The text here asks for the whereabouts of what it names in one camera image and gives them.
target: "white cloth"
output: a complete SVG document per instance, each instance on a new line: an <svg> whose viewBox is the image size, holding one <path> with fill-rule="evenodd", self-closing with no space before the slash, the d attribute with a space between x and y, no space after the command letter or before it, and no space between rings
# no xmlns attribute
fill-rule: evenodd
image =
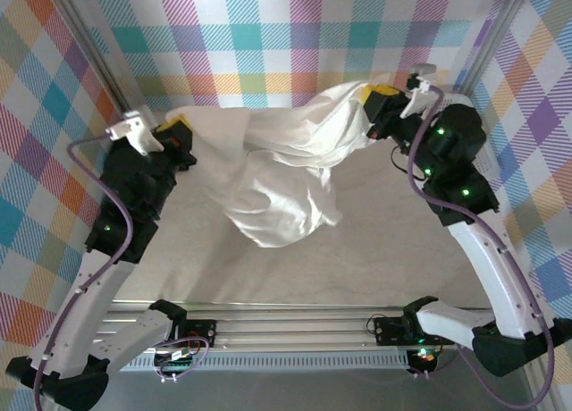
<svg viewBox="0 0 572 411"><path fill-rule="evenodd" d="M207 195L260 247L287 246L335 225L331 167L373 140L361 97L367 83L329 88L303 107L186 106L192 153Z"/></svg>

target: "colorful checkered pattern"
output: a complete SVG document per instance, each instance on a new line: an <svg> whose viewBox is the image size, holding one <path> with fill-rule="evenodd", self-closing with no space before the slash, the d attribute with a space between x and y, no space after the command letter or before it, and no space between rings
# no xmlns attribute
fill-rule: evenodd
<svg viewBox="0 0 572 411"><path fill-rule="evenodd" d="M526 0L478 84L502 169L495 188L535 284L572 318L572 0ZM566 348L572 351L572 345ZM559 350L557 381L572 383Z"/></svg>
<svg viewBox="0 0 572 411"><path fill-rule="evenodd" d="M119 116L50 0L0 0L0 40L0 409L23 411L31 391L4 368L53 320L100 198L65 148Z"/></svg>
<svg viewBox="0 0 572 411"><path fill-rule="evenodd" d="M316 91L412 63L457 78L483 26L483 0L97 0L137 91L181 105L302 105ZM86 22L92 23L86 16ZM107 49L105 31L94 29ZM455 62L460 66L450 76Z"/></svg>

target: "metal frame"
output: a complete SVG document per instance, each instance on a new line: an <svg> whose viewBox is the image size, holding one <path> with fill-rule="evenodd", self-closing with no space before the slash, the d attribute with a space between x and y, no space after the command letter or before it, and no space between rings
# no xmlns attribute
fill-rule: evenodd
<svg viewBox="0 0 572 411"><path fill-rule="evenodd" d="M118 71L121 71L125 85L130 91L130 101L132 102L132 105L130 105L129 109L124 109L123 111L125 112L127 110L139 109L140 106L145 104L145 97L143 96L143 93L141 92L141 89L135 80L135 76L131 72L131 68L125 58L125 55L122 53L119 42L117 42L115 39L111 27L109 26L109 22L107 22L107 19L99 7L97 0L82 1L86 8L86 12L88 13L91 20L93 20L94 25L99 30L101 38L107 44L110 54L113 57L114 65L117 67Z"/></svg>
<svg viewBox="0 0 572 411"><path fill-rule="evenodd" d="M135 323L151 303L114 301L95 341ZM217 321L214 353L417 349L414 346L378 347L374 335L366 331L369 317L375 314L401 316L402 310L398 307L176 304L188 310L189 319Z"/></svg>
<svg viewBox="0 0 572 411"><path fill-rule="evenodd" d="M355 369L408 369L406 350L316 351L316 352L227 352L206 356L197 371L296 372ZM175 367L164 367L168 372ZM133 359L121 371L156 371L154 353Z"/></svg>
<svg viewBox="0 0 572 411"><path fill-rule="evenodd" d="M127 97L125 94L123 94L123 91L115 79L113 73L111 72L111 69L105 62L101 51L97 47L97 44L91 35L91 31L86 26L84 20L81 18L79 11L73 3L73 0L52 1L54 2L56 9L62 15L65 23L70 28L70 31L73 34L73 37L76 39L81 50L83 51L83 54L92 65L93 70L101 81L102 86L110 95L110 99L112 103L114 103L115 109L120 112L130 110L130 103Z"/></svg>
<svg viewBox="0 0 572 411"><path fill-rule="evenodd" d="M502 40L507 34L507 31L509 31L510 24L514 21L524 2L525 0L505 0L499 11L499 16L492 24L489 34L476 56L475 62L469 69L467 77L459 88L460 93L467 96L473 95L478 81L483 76L484 71L492 57L496 54L497 49L499 49Z"/></svg>

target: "purple cable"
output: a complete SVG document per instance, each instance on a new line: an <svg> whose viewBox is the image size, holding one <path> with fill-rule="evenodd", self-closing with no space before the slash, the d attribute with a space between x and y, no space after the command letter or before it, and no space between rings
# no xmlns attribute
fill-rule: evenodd
<svg viewBox="0 0 572 411"><path fill-rule="evenodd" d="M199 366L203 360L205 360L206 355L208 354L208 350L210 349L210 344L208 343L208 340L206 338L203 337L187 337L187 338L179 338L178 340L172 340L172 341L166 341L166 342L161 342L159 344L156 345L157 346L172 346L175 344L180 344L182 342L188 342L188 341L200 341L203 344L205 344L205 351L203 352L203 356L201 356L199 359L197 359L197 362L195 362L193 365L191 365L189 368L185 369L182 373L180 373L178 376L175 376L176 378L182 378L185 375L187 375L188 373L190 373L193 369L195 369L197 366ZM164 368L165 364L161 364L161 366L159 366L159 371L158 374L159 376L165 380L166 376L163 373L163 368Z"/></svg>
<svg viewBox="0 0 572 411"><path fill-rule="evenodd" d="M458 353L449 361L447 362L445 365L443 365L441 368L437 368L434 371L432 371L431 373L440 373L442 370L449 368L451 365L453 365L458 359Z"/></svg>
<svg viewBox="0 0 572 411"><path fill-rule="evenodd" d="M84 171L90 179L92 179L98 186L101 188L105 194L111 199L119 211L122 213L123 218L125 219L125 223L127 224L127 234L125 235L125 240L121 244L121 246L117 249L117 251L109 258L109 260L99 269L97 272L91 276L85 283L83 283L79 289L83 290L82 293L93 284L97 279L99 279L123 254L123 252L127 249L129 244L131 243L131 239L133 238L133 220L129 214L128 208L125 204L117 197L115 191L110 189L107 185L105 185L88 167L86 167L80 159L73 153L73 149L76 146L87 144L87 143L96 143L98 141L107 140L109 136L105 134L104 136L92 137L92 138L84 138L82 140L72 141L70 145L67 147L67 152L70 158L74 163L76 163L82 171ZM81 292L76 292L74 295L71 296L70 300L66 304L65 308L62 311L62 314L58 318L57 322L54 325L54 330L50 334L50 337L46 344L46 349L44 350L44 356L49 356L52 352L52 349L55 345L55 339L57 338L60 330L62 329L63 322L65 322L66 317L70 314L73 306L77 302L77 300L82 295ZM34 378L34 404L36 406L37 411L42 411L42 404L40 399L40 384L42 381L42 374L44 373L44 369L46 368L46 360L42 359L38 365L38 370L36 371L36 377Z"/></svg>
<svg viewBox="0 0 572 411"><path fill-rule="evenodd" d="M478 215L474 214L470 210L467 210L465 207L462 207L460 205L452 204L452 203L449 203L447 201L442 201L440 199L430 197L430 196L426 195L416 185L415 176L413 173L413 166L415 165L415 156L416 156L417 150L419 149L419 145L421 144L421 140L422 140L425 132L429 129L429 126L431 125L431 121L432 121L433 117L436 115L437 109L439 108L439 105L441 104L443 97L444 97L443 91L441 91L439 88L432 85L430 87L430 89L432 90L432 92L434 92L438 95L438 98L437 98L437 101L435 102L435 104L429 110L428 115L425 117L425 119L421 123L421 126L419 127L419 130L417 131L417 134L415 135L415 137L413 138L413 142L411 143L411 148L409 150L409 156L408 156L408 182L409 182L409 186L413 189L413 191L416 194L418 194L422 199L424 199L428 203L433 204L435 206L440 206L443 208L448 208L450 210L454 210L454 211L461 213L461 214L465 215L466 217L472 219L477 225L479 225L481 228L483 228L483 230L491 238L492 242L495 244L495 246L498 249L506 250L507 247L502 242L501 237L499 237L499 235L494 231L494 229L491 228L489 226L489 224L487 222L485 222L483 219L481 219ZM528 282L526 281L525 275L520 270L520 267L518 266L517 260L508 251L502 252L502 254L505 256L507 262L509 263L510 268L512 269L513 273L515 274L518 281L520 282L520 285L522 286L523 291L525 292L526 298L530 301L530 304L531 304L531 307L533 308L534 314L537 315L536 320L538 320L538 323L540 324L541 328L543 329L544 337L546 338L546 344L548 346L548 350L547 350L547 352L548 352L548 369L546 371L546 379L544 381L544 385L542 386L542 388L538 392L538 395L536 395L536 398L534 398L530 403L524 404L524 405L511 404L511 403L505 401L503 398L499 397L492 390L492 388L487 384L487 382L484 380L483 376L478 372L478 370L475 368L475 366L467 359L467 356L464 354L463 347L460 345L458 346L458 352L461 355L461 357L463 358L463 360L465 360L465 362L467 362L468 366L471 368L471 370L475 374L478 381L483 385L483 387L489 392L489 394L493 398L495 398L498 402L500 402L505 407L508 407L511 409L528 409L528 408L535 407L538 404L540 404L550 390L550 387L552 384L552 379L554 378L554 343L552 342L552 337L551 337L551 333L550 333L550 330L548 328L548 325L546 324L546 321L544 320L543 312L542 312L540 306L538 305L538 301L536 300L536 297L534 296L534 292L530 289L530 286L528 285Z"/></svg>

